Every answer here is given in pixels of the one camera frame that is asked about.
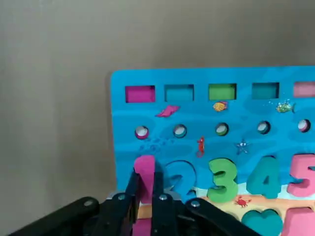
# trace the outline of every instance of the red crab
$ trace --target red crab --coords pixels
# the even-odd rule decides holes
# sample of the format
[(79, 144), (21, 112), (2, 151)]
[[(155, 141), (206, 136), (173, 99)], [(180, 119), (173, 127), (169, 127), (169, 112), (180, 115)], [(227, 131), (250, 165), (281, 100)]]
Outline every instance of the red crab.
[(250, 203), (251, 201), (252, 201), (251, 199), (249, 199), (248, 201), (245, 201), (242, 199), (242, 196), (239, 196), (238, 200), (236, 200), (234, 204), (240, 205), (243, 208), (243, 207), (247, 207), (247, 203)]

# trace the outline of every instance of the starfish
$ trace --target starfish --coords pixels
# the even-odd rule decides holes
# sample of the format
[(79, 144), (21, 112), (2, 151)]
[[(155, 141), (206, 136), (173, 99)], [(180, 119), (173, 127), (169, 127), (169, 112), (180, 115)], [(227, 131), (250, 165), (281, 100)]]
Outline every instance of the starfish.
[(235, 144), (235, 146), (237, 147), (237, 155), (243, 153), (248, 154), (248, 146), (250, 145), (250, 143), (247, 143), (245, 141), (245, 139), (242, 139), (242, 141), (238, 144)]

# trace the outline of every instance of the beige wall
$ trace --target beige wall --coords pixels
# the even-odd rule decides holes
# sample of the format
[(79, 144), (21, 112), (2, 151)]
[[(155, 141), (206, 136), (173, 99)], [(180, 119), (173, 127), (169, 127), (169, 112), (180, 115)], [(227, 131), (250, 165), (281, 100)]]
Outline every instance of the beige wall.
[(121, 68), (315, 63), (313, 0), (0, 0), (0, 235), (115, 188)]

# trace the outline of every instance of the screw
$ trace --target screw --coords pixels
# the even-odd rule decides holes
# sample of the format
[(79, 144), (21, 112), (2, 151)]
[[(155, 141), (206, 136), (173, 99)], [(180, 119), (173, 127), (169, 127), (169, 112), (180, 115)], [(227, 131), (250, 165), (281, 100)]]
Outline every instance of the screw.
[(124, 194), (118, 196), (118, 200), (123, 200), (123, 199), (125, 199), (125, 195)]
[(196, 201), (196, 200), (192, 201), (192, 202), (191, 202), (191, 205), (192, 205), (193, 207), (200, 207), (200, 203), (199, 203), (198, 201)]
[(164, 201), (164, 200), (167, 199), (167, 196), (166, 196), (165, 194), (161, 194), (161, 195), (159, 196), (159, 199), (162, 200), (162, 201)]
[(90, 206), (90, 205), (92, 205), (93, 204), (93, 201), (92, 200), (87, 200), (85, 203), (84, 203), (84, 206), (85, 207), (88, 207), (88, 206)]

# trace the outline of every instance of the teal heart piece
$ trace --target teal heart piece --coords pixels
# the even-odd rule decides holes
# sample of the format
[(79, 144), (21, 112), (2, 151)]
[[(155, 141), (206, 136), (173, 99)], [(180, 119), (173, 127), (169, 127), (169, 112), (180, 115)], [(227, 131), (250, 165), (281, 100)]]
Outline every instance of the teal heart piece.
[(243, 216), (242, 223), (262, 236), (278, 236), (283, 228), (281, 217), (272, 209), (262, 213), (250, 210)]

